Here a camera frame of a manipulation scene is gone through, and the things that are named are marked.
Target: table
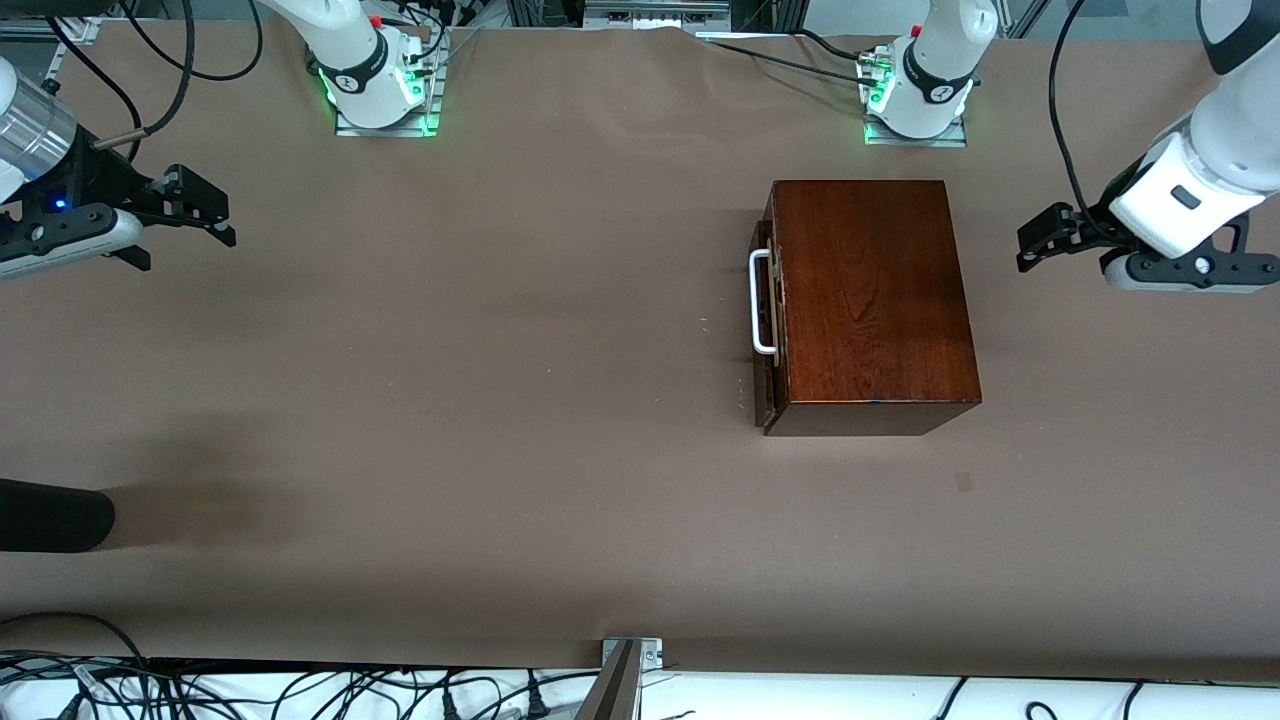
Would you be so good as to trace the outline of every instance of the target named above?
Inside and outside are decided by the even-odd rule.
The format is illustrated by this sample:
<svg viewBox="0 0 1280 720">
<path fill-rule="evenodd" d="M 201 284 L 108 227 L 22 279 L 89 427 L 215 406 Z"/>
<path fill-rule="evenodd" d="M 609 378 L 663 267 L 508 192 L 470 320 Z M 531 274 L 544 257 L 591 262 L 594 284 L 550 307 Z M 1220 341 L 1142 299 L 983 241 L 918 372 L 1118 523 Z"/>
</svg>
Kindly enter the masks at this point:
<svg viewBox="0 0 1280 720">
<path fill-rule="evenodd" d="M 251 50 L 200 23 L 201 69 Z M 268 23 L 137 161 L 225 188 L 239 247 L 154 228 L 150 274 L 0 290 L 0 471 L 120 509 L 113 550 L 0 557 L 5 614 L 188 657 L 589 665 L 653 634 L 682 667 L 1280 678 L 1280 292 L 1018 274 L 1016 228 L 1069 196 L 1047 45 L 991 47 L 966 150 L 865 147 L 851 87 L 678 31 L 486 32 L 439 137 L 337 138 L 301 51 Z M 91 53 L 159 117 L 175 70 L 127 26 Z M 1193 44 L 1073 44 L 1089 193 L 1212 82 Z M 751 225 L 774 179 L 846 177 L 947 182 L 986 401 L 924 438 L 763 438 Z"/>
</svg>

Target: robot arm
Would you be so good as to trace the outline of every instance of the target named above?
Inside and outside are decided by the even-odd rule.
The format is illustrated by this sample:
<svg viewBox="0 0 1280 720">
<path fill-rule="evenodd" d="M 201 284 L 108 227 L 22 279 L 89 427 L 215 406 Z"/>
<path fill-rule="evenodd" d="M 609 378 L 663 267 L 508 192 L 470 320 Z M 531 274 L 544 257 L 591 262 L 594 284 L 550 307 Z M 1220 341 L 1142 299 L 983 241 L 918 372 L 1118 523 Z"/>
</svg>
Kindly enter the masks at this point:
<svg viewBox="0 0 1280 720">
<path fill-rule="evenodd" d="M 941 135 L 964 111 L 973 72 L 998 20 L 991 0 L 932 0 L 919 33 L 890 45 L 899 72 L 867 110 L 905 137 Z"/>
<path fill-rule="evenodd" d="M 381 128 L 424 102 L 422 41 L 375 28 L 360 0 L 262 0 L 311 47 L 329 95 L 352 124 Z"/>
<path fill-rule="evenodd" d="M 1280 281 L 1280 260 L 1244 250 L 1248 211 L 1280 191 L 1280 5 L 1201 0 L 1197 13 L 1217 88 L 1112 181 L 1092 222 L 1060 202 L 1024 225 L 1021 272 L 1114 247 L 1103 274 L 1121 290 L 1253 292 Z M 1211 240 L 1221 228 L 1235 232 L 1228 251 Z"/>
<path fill-rule="evenodd" d="M 262 1 L 306 40 L 329 96 L 352 124 L 385 127 L 424 102 L 421 40 L 374 27 L 360 0 Z M 0 0 L 0 10 L 45 14 L 60 6 Z M 20 219 L 0 215 L 0 279 L 99 255 L 147 270 L 151 256 L 138 242 L 152 224 L 202 228 L 236 245 L 221 190 L 183 165 L 170 165 L 160 179 L 145 177 L 106 145 L 0 58 L 0 201 L 22 205 Z"/>
</svg>

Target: wooden box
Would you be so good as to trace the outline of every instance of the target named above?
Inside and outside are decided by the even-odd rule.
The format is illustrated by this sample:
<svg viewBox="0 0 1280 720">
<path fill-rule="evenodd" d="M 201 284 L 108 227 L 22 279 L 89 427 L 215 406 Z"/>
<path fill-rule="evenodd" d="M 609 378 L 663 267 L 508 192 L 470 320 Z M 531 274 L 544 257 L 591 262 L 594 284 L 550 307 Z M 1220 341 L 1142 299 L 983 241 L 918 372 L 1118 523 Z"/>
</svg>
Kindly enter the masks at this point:
<svg viewBox="0 0 1280 720">
<path fill-rule="evenodd" d="M 919 436 L 982 402 L 941 181 L 781 181 L 749 259 L 755 420 Z"/>
</svg>

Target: metal handle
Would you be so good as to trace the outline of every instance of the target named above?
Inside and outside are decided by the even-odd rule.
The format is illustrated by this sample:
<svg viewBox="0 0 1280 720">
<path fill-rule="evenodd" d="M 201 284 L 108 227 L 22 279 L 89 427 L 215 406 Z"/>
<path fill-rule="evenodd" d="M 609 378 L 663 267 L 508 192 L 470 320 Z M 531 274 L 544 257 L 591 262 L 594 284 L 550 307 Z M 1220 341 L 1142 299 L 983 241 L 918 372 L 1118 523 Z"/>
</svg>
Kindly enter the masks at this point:
<svg viewBox="0 0 1280 720">
<path fill-rule="evenodd" d="M 756 260 L 760 258 L 769 259 L 769 250 L 767 247 L 753 250 L 751 256 L 746 260 L 746 277 L 751 281 L 751 345 L 755 346 L 755 351 L 760 355 L 777 355 L 777 347 L 764 345 L 764 341 L 760 340 L 760 283 L 755 277 Z"/>
</svg>

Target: wood grain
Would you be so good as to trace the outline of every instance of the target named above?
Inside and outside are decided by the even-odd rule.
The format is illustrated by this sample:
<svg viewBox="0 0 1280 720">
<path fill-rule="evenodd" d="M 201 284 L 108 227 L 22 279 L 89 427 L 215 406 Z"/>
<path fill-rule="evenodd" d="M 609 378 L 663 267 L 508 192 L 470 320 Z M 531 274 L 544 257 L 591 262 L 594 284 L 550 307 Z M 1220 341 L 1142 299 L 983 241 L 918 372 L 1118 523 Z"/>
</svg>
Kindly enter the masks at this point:
<svg viewBox="0 0 1280 720">
<path fill-rule="evenodd" d="M 849 405 L 771 434 L 920 434 L 982 401 L 942 182 L 782 181 L 768 214 L 783 287 L 781 414 Z"/>
</svg>

